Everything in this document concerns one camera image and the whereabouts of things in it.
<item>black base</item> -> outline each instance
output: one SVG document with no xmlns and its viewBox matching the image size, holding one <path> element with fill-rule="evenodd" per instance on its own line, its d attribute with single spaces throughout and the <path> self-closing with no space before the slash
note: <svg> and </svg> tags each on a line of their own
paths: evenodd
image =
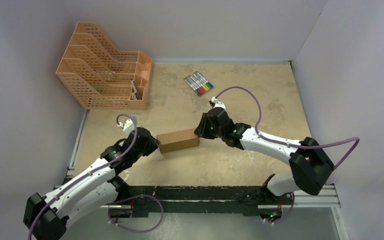
<svg viewBox="0 0 384 240">
<path fill-rule="evenodd" d="M 291 204 L 291 198 L 284 194 L 273 196 L 261 186 L 129 186 L 120 193 L 117 200 L 141 194 L 157 198 L 165 213 L 191 214 L 242 214 L 269 219 L 282 201 Z M 273 209 L 260 209 L 258 205 L 273 205 Z M 150 198 L 136 198 L 132 205 L 133 218 L 147 218 L 149 213 L 160 213 L 160 206 Z M 119 209 L 109 211 L 112 218 L 128 218 L 130 214 Z"/>
</svg>

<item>cable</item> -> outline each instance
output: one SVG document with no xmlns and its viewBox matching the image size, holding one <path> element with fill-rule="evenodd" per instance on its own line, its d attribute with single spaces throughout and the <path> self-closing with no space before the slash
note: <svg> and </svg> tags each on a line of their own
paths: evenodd
<svg viewBox="0 0 384 240">
<path fill-rule="evenodd" d="M 281 144 L 281 145 L 288 146 L 288 147 L 299 148 L 299 149 L 313 150 L 313 149 L 324 149 L 324 148 L 336 147 L 339 145 L 343 145 L 343 144 L 347 144 L 347 143 L 355 141 L 354 144 L 345 153 L 345 155 L 337 162 L 337 164 L 335 165 L 333 170 L 336 170 L 345 161 L 345 159 L 351 154 L 351 152 L 357 147 L 357 145 L 360 142 L 360 138 L 358 136 L 355 136 L 355 137 L 351 137 L 351 138 L 348 138 L 348 139 L 345 139 L 342 141 L 337 141 L 337 142 L 333 142 L 333 143 L 329 143 L 329 144 L 322 144 L 322 145 L 317 145 L 317 146 L 302 146 L 302 145 L 296 145 L 296 144 L 287 143 L 284 141 L 274 140 L 274 139 L 270 139 L 268 137 L 265 137 L 262 134 L 260 134 L 260 131 L 258 130 L 258 125 L 260 124 L 260 121 L 262 118 L 262 110 L 261 110 L 260 102 L 258 101 L 257 97 L 252 92 L 250 92 L 248 89 L 241 87 L 241 86 L 231 86 L 231 87 L 228 87 L 228 88 L 222 90 L 219 94 L 217 94 L 217 96 L 215 96 L 215 98 L 218 99 L 218 97 L 222 93 L 224 93 L 230 89 L 242 89 L 245 92 L 249 93 L 252 98 L 254 98 L 255 103 L 257 103 L 257 106 L 258 106 L 258 120 L 255 123 L 255 127 L 254 127 L 255 133 L 257 133 L 258 136 L 260 136 L 262 139 L 264 139 L 268 142 L 275 143 L 275 144 Z"/>
<path fill-rule="evenodd" d="M 294 194 L 294 192 L 291 192 L 290 195 L 292 197 L 292 200 L 290 203 L 290 208 L 287 210 L 287 212 L 285 213 L 285 215 L 283 217 L 281 217 L 278 221 L 272 221 L 271 224 L 279 224 L 279 223 L 283 222 L 289 216 L 289 214 L 291 214 L 292 209 L 294 208 L 294 204 L 295 204 L 295 194 Z"/>
<path fill-rule="evenodd" d="M 128 148 L 122 154 L 118 155 L 112 161 L 109 161 L 108 163 L 93 169 L 92 171 L 90 171 L 90 174 L 93 174 L 93 173 L 95 173 L 95 172 L 97 172 L 103 168 L 110 166 L 111 164 L 113 164 L 117 161 L 120 161 L 122 159 L 122 157 L 124 155 L 126 155 L 130 151 L 130 149 L 132 149 L 133 145 L 135 144 L 136 138 L 138 137 L 138 131 L 137 131 L 138 126 L 137 126 L 136 118 L 134 116 L 129 115 L 129 114 L 121 113 L 115 119 L 117 124 L 119 124 L 119 118 L 120 117 L 127 117 L 127 118 L 131 119 L 131 121 L 133 122 L 133 126 L 134 126 L 133 140 L 131 141 Z M 89 177 L 90 174 L 86 173 L 86 174 L 82 175 L 81 177 L 77 178 L 76 180 L 73 180 L 67 187 L 62 189 L 56 196 L 54 196 L 51 200 L 49 200 L 49 202 L 39 211 L 39 214 L 37 214 L 36 218 L 34 218 L 33 222 L 31 223 L 30 230 L 28 231 L 28 240 L 32 240 L 33 230 L 35 229 L 35 226 L 38 223 L 39 217 L 42 216 L 42 214 L 45 212 L 45 210 L 50 205 L 52 205 L 57 199 L 59 199 L 65 192 L 67 192 L 69 189 L 71 189 L 73 186 L 75 186 L 77 183 L 79 183 L 83 179 Z"/>
<path fill-rule="evenodd" d="M 129 200 L 137 199 L 137 198 L 143 198 L 143 197 L 153 199 L 159 205 L 159 208 L 161 209 L 161 217 L 159 218 L 159 221 L 157 222 L 157 224 L 155 226 L 153 226 L 147 230 L 136 230 L 136 229 L 132 229 L 132 228 L 120 225 L 111 219 L 109 210 L 108 210 L 108 219 L 109 219 L 108 223 L 114 224 L 115 226 L 117 226 L 119 228 L 122 228 L 122 229 L 130 231 L 130 232 L 134 232 L 134 233 L 147 233 L 147 232 L 151 232 L 152 230 L 156 229 L 161 224 L 161 222 L 163 221 L 164 209 L 163 209 L 163 205 L 161 204 L 161 202 L 158 201 L 158 199 L 156 199 L 154 196 L 142 194 L 142 195 L 132 196 L 132 197 L 129 197 L 129 198 L 126 198 L 123 200 L 115 201 L 115 202 L 112 202 L 111 204 L 120 204 L 120 203 L 123 203 L 125 201 L 129 201 Z"/>
</svg>

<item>marker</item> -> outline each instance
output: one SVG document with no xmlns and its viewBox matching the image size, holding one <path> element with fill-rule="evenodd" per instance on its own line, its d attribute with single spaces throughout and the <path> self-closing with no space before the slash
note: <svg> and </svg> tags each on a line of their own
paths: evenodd
<svg viewBox="0 0 384 240">
<path fill-rule="evenodd" d="M 195 78 L 197 78 L 198 80 L 199 80 L 199 82 L 203 85 L 203 86 L 205 86 L 205 88 L 207 89 L 207 91 L 208 90 L 210 90 L 210 89 L 212 89 L 212 87 L 209 85 L 209 84 L 207 84 L 206 82 L 205 82 L 205 80 L 203 80 L 202 79 L 202 77 L 199 77 L 197 74 L 193 74 L 194 76 L 195 76 Z"/>
<path fill-rule="evenodd" d="M 197 79 L 196 77 L 190 75 L 190 78 L 193 79 L 193 81 L 195 81 L 195 83 L 199 86 L 199 88 L 200 88 L 201 90 L 204 91 L 204 93 L 205 93 L 206 91 L 208 91 L 208 89 L 205 88 L 205 87 L 200 83 L 200 81 L 198 81 L 198 79 Z"/>
<path fill-rule="evenodd" d="M 203 93 L 205 93 L 205 91 L 202 89 L 202 88 L 200 88 L 200 86 L 190 77 L 190 76 L 188 76 L 187 78 L 186 78 L 195 88 L 196 88 L 196 90 L 202 95 Z"/>
<path fill-rule="evenodd" d="M 191 87 L 193 89 L 193 91 L 198 95 L 198 96 L 201 96 L 201 93 L 197 90 L 197 88 L 192 85 L 189 80 L 185 77 L 183 78 L 183 80 L 189 85 L 189 87 Z"/>
<path fill-rule="evenodd" d="M 214 86 L 199 72 L 199 71 L 196 71 L 195 72 L 197 75 L 199 75 L 206 84 L 208 84 L 211 88 L 214 88 Z"/>
</svg>

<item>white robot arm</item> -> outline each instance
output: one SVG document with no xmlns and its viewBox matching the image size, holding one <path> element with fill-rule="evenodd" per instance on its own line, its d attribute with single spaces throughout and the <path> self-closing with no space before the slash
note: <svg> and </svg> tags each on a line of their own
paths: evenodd
<svg viewBox="0 0 384 240">
<path fill-rule="evenodd" d="M 29 197 L 24 224 L 32 228 L 38 240 L 57 240 L 74 222 L 100 206 L 146 194 L 160 200 L 164 211 L 169 213 L 242 213 L 265 219 L 266 214 L 260 212 L 258 205 L 276 205 L 280 199 L 284 203 L 291 202 L 286 193 L 296 190 L 310 195 L 319 194 L 334 170 L 333 163 L 322 149 L 304 150 L 289 146 L 316 146 L 318 143 L 314 139 L 307 137 L 299 141 L 264 132 L 257 134 L 254 127 L 248 124 L 234 123 L 222 102 L 213 97 L 210 104 L 213 108 L 202 115 L 195 130 L 197 136 L 220 138 L 229 147 L 268 155 L 290 166 L 291 172 L 272 174 L 259 186 L 129 186 L 118 175 L 140 157 L 154 152 L 160 144 L 147 129 L 137 127 L 137 138 L 126 152 L 133 142 L 135 131 L 129 119 L 124 124 L 118 123 L 118 127 L 128 135 L 126 139 L 108 147 L 91 166 L 63 186 L 43 196 L 35 193 Z M 260 135 L 289 144 L 273 143 Z M 114 162 L 118 156 L 122 156 L 121 159 Z M 160 211 L 154 201 L 145 199 L 135 201 L 133 208 L 136 217 Z"/>
</svg>

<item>floor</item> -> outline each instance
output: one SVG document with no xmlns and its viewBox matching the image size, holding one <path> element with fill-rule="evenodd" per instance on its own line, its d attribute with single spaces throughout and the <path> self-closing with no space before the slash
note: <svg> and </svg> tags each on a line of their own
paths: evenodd
<svg viewBox="0 0 384 240">
<path fill-rule="evenodd" d="M 183 81 L 200 71 L 213 85 L 197 96 Z M 262 107 L 263 132 L 289 139 L 310 136 L 291 67 L 287 64 L 154 64 L 150 78 L 150 102 L 145 111 L 91 110 L 84 129 L 75 175 L 86 169 L 106 147 L 124 138 L 117 128 L 119 113 L 134 115 L 154 137 L 196 128 L 208 101 L 230 86 L 253 92 Z M 258 109 L 245 91 L 232 89 L 219 97 L 235 122 L 254 125 Z M 220 139 L 202 139 L 199 147 L 140 158 L 120 176 L 130 185 L 240 186 L 261 185 L 272 173 L 290 171 L 284 163 L 251 151 L 230 148 Z"/>
</svg>

